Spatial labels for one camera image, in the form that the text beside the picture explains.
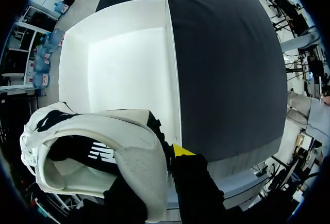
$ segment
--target white shelf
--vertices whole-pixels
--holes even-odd
[[[29,46],[28,50],[9,49],[9,50],[12,50],[12,51],[27,52],[26,66],[25,66],[25,72],[24,72],[24,77],[23,77],[23,84],[21,84],[21,85],[12,85],[12,86],[0,86],[0,92],[34,89],[33,85],[30,82],[27,82],[27,74],[28,74],[28,70],[29,70],[29,59],[30,59],[30,55],[31,55],[31,51],[32,51],[32,46],[33,46],[34,40],[36,38],[37,32],[42,33],[42,34],[46,34],[48,32],[47,30],[40,29],[38,27],[35,27],[33,25],[30,25],[30,24],[23,23],[23,22],[15,22],[15,25],[20,26],[20,27],[24,27],[24,28],[27,28],[27,29],[34,30],[34,34],[32,36],[32,40],[31,40],[31,43],[30,43],[30,46]]]
[[[29,51],[28,51],[28,54],[27,54],[27,60],[26,60],[26,66],[25,66],[25,75],[24,75],[24,78],[23,78],[23,85],[26,85],[26,74],[27,74],[27,70],[28,70],[28,65],[29,65],[29,59],[30,59],[30,54],[31,54],[31,50],[32,50],[32,45],[33,45],[33,42],[36,38],[36,34],[37,34],[37,31],[34,32],[33,36],[32,36],[32,40],[31,40],[31,43],[30,43],[30,47],[29,47]]]
[[[13,49],[12,47],[9,48],[9,50],[12,50],[12,51],[21,51],[21,52],[29,52],[29,50],[21,50],[21,49]]]

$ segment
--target metal stand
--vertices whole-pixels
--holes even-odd
[[[314,31],[309,34],[293,38],[289,41],[282,42],[280,44],[282,48],[282,52],[313,45],[317,41],[318,37],[319,37],[319,33],[317,31]]]

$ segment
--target floor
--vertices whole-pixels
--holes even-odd
[[[276,16],[277,11],[268,6],[270,3],[268,3],[266,0],[259,0],[259,1],[264,7],[269,17]],[[56,27],[61,30],[67,31],[82,19],[95,13],[98,2],[99,0],[75,0],[75,3],[71,6],[68,12],[63,17],[60,18]],[[275,23],[280,20],[281,19],[277,17],[272,18],[272,21]],[[277,34],[280,42],[284,42],[293,38],[292,33],[287,30],[278,31]],[[52,56],[52,67],[50,71],[51,81],[48,88],[42,90],[42,93],[45,96],[39,98],[40,107],[47,106],[49,104],[56,103],[59,101],[58,70],[59,70],[60,53],[61,50],[59,49]],[[292,56],[296,54],[298,54],[298,50],[287,51],[286,55],[288,56],[286,56],[287,57],[286,63],[297,60],[298,58],[297,56]],[[295,92],[303,93],[304,81],[302,79],[302,76],[298,76],[298,77],[296,76],[297,74],[294,73],[287,74],[287,77],[289,79],[287,88],[288,89],[293,88]],[[291,121],[286,121],[283,132],[282,143],[279,148],[279,151],[275,154],[275,156],[284,163],[290,162],[291,155],[295,147],[294,145],[295,139],[299,131],[300,128],[297,125],[295,125]],[[269,166],[269,168],[271,167],[272,163],[274,163],[276,167],[278,165],[278,163],[275,162],[272,158],[266,160],[265,163]]]

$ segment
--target shelf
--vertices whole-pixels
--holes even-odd
[[[29,47],[29,51],[28,51],[28,54],[27,54],[27,61],[26,61],[26,66],[25,66],[25,75],[24,75],[24,78],[23,78],[23,85],[26,85],[27,82],[26,82],[26,75],[27,75],[27,70],[28,70],[28,67],[29,67],[29,60],[30,60],[30,54],[31,54],[31,50],[32,50],[32,46],[33,46],[33,42],[36,38],[36,34],[37,34],[37,31],[34,32],[33,36],[32,36],[32,40],[31,40],[31,43],[30,43],[30,47]]]
[[[21,50],[21,49],[13,49],[13,48],[9,48],[8,50],[12,50],[12,51],[21,51],[21,52],[29,52],[29,50]]]

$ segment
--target table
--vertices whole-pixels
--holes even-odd
[[[97,11],[125,1],[131,0],[100,0]],[[210,162],[244,155],[247,167],[276,153],[285,122],[286,73],[259,1],[169,0],[169,5],[183,147]],[[246,156],[271,143],[266,153]]]

